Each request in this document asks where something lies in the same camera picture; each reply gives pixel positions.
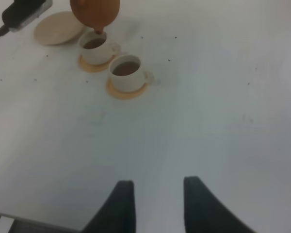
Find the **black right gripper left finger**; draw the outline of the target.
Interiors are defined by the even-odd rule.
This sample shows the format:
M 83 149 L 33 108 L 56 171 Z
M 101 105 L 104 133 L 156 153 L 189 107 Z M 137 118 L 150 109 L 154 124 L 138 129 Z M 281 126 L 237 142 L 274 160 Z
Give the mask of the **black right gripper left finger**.
M 119 181 L 83 231 L 85 233 L 135 233 L 136 209 L 133 181 Z

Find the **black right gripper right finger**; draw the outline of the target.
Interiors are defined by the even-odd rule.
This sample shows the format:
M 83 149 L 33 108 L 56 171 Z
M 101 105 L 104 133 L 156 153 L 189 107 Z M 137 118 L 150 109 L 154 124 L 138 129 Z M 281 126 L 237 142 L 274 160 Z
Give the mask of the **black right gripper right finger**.
M 199 177 L 185 177 L 183 188 L 185 232 L 253 232 L 211 193 Z

